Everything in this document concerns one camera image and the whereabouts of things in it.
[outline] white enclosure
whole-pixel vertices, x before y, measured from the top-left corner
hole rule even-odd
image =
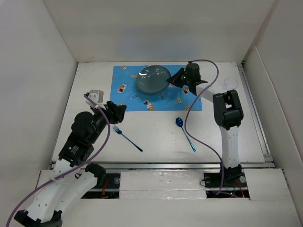
[[[76,61],[240,63],[274,0],[44,0]]]
[[[107,226],[125,227],[149,226],[153,221],[174,227],[299,226],[299,219],[303,221],[302,9],[301,0],[0,0],[0,226],[5,226],[19,201],[47,180],[49,164],[56,162],[74,116],[88,110],[82,95],[96,89],[94,80],[99,79],[97,89],[104,90],[108,100],[114,65],[185,64],[201,58],[218,63],[219,86],[228,78],[239,84],[244,110],[239,156],[251,200],[205,199],[205,191],[196,185],[194,194],[201,200],[160,200],[166,191],[157,200],[142,200],[154,192],[125,187],[124,199],[81,200],[63,226],[102,220]],[[211,81],[213,68],[205,63],[200,68]],[[191,113],[189,130],[221,154],[212,105],[204,100],[203,108]],[[198,173],[219,171],[219,160],[209,149],[195,143],[200,152],[194,156],[182,131],[175,133],[169,120],[185,117],[185,112],[148,114],[158,122],[148,123],[157,143],[134,125],[143,120],[140,113],[127,112],[121,124],[131,136],[139,131],[142,143],[148,145],[147,155],[133,153],[126,142],[115,143],[118,135],[112,131],[96,161],[107,162],[104,166],[115,163],[113,169],[121,162],[153,162],[192,164]],[[191,120],[197,118],[202,121],[195,125]],[[156,129],[170,133],[168,143]],[[273,161],[277,169],[263,168],[274,167]],[[206,167],[201,170],[200,164]],[[133,186],[132,181],[149,175],[139,171],[135,179],[127,180]],[[186,182],[196,183],[199,176]],[[121,214],[116,223],[114,211]],[[219,217],[226,221],[219,222]],[[18,226],[15,221],[10,225]]]

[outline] red wire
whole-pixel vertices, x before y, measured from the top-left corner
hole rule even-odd
[[[240,189],[241,189],[241,193],[242,193],[243,198],[245,198],[245,196],[244,196],[244,193],[243,193],[243,190],[242,190],[242,187],[241,187],[240,183],[239,183],[238,181],[236,181],[236,183],[237,183],[237,185],[238,185],[238,186],[240,187]]]
[[[107,187],[108,180],[109,180],[109,179],[106,180],[105,185],[104,185],[104,187],[102,188],[102,195],[101,195],[101,198],[103,198],[103,196],[105,195],[105,191],[104,191],[104,190],[105,190],[106,187]]]

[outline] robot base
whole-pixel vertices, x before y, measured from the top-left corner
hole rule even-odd
[[[44,223],[40,223],[41,220],[32,220],[27,214],[26,210],[19,210],[15,215],[15,220],[26,227],[62,227],[61,211],[54,211],[53,218]]]
[[[206,188],[220,188],[221,177],[221,171],[219,173],[204,173],[204,182]],[[224,168],[223,188],[233,188],[234,186],[238,187],[236,181],[238,181],[242,188],[247,187],[246,180],[240,180],[240,177],[245,179],[241,165],[238,165],[235,168]]]

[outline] white panel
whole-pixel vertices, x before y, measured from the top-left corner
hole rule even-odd
[[[247,182],[251,187],[250,192],[255,196],[251,200],[245,198],[204,200],[82,199],[64,217],[63,225],[64,227],[78,227],[102,223],[104,226],[111,227],[301,226],[289,193],[281,193],[280,188],[285,188],[285,180],[281,178],[283,176],[281,169],[245,171],[248,174]],[[47,172],[49,171],[42,172],[40,178],[42,182],[47,180]],[[272,190],[275,196],[270,196],[269,192],[263,190],[266,188]]]
[[[271,153],[277,166],[284,168],[301,221],[303,221],[302,9],[301,0],[278,1],[257,44],[259,55],[256,51],[252,52],[245,65]],[[272,85],[266,86],[269,80]]]
[[[302,220],[303,164],[257,48],[250,53],[245,63],[245,72],[271,154],[277,166],[284,168],[290,192]]]
[[[69,101],[64,114],[53,160],[56,160],[64,146],[76,114],[88,111],[83,94],[91,89],[104,91],[104,101],[109,100],[113,67],[115,65],[151,65],[159,62],[94,62],[80,63],[77,69]],[[181,64],[163,62],[162,64]],[[202,79],[212,81],[216,75],[215,67],[210,63],[199,63]],[[241,100],[244,119],[239,129],[239,159],[241,162],[264,162],[263,153],[250,113],[248,102],[237,65],[235,63],[218,63],[220,70],[216,82],[218,87],[226,90],[224,81],[234,79],[238,83],[237,91]],[[220,129],[214,120],[214,106],[204,100],[203,111],[192,111],[188,118],[188,131],[208,143],[222,154]],[[177,117],[185,119],[186,111],[134,111],[126,112],[124,121],[118,127],[130,139],[143,149],[138,151],[131,143],[112,130],[108,144],[96,161],[103,162],[179,162],[209,163],[219,162],[217,155],[209,148],[192,140],[197,152],[193,152],[183,131],[175,124]],[[94,147],[98,149],[107,135],[107,127],[100,135]]]
[[[46,168],[76,63],[41,0],[4,0],[0,31],[0,172]]]
[[[291,199],[281,169],[245,169],[245,176],[251,200]]]
[[[241,62],[274,0],[44,2],[79,62]]]
[[[281,0],[257,45],[303,158],[303,1]]]
[[[40,170],[20,168],[0,171],[0,226],[4,227],[10,213],[31,191],[35,189],[39,178]],[[26,201],[20,210],[24,210],[31,202],[32,198]],[[20,227],[20,224],[12,220],[9,227]]]

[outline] white wall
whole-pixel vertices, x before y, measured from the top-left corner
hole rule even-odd
[[[76,62],[42,0],[0,5],[0,172],[47,168]]]
[[[241,62],[274,0],[44,2],[79,62]]]
[[[245,63],[277,167],[284,168],[303,220],[303,1],[280,0]]]

